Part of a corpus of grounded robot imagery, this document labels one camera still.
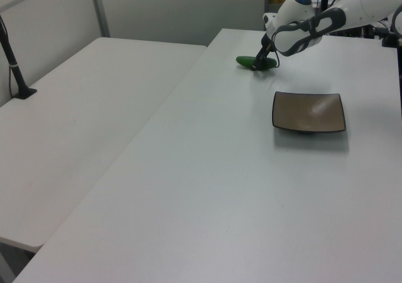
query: white table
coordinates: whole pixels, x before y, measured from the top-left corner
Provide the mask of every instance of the white table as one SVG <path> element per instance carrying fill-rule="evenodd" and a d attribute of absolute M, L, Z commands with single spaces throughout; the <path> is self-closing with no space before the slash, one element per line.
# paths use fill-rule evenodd
<path fill-rule="evenodd" d="M 0 242 L 36 252 L 205 50 L 99 38 L 0 108 Z"/>
<path fill-rule="evenodd" d="M 221 31 L 16 283 L 402 282 L 396 50 L 236 65 L 261 37 Z M 276 91 L 340 93 L 347 130 L 275 129 Z"/>

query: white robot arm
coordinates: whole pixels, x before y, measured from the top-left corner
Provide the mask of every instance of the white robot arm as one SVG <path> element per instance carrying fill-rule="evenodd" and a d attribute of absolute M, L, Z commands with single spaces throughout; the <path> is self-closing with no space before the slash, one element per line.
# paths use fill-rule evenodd
<path fill-rule="evenodd" d="M 385 18 L 398 9 L 402 0 L 341 0 L 319 15 L 314 15 L 311 0 L 286 0 L 278 14 L 264 14 L 266 34 L 263 48 L 252 70 L 258 70 L 261 60 L 270 52 L 284 56 L 299 53 L 316 45 L 327 33 L 365 26 Z"/>

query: brown plate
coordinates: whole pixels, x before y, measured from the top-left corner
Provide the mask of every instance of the brown plate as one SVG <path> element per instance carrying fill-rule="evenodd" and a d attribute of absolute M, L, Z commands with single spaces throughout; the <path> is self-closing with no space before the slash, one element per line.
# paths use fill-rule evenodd
<path fill-rule="evenodd" d="M 272 124 L 298 132 L 339 132 L 346 130 L 344 108 L 338 93 L 276 92 Z"/>

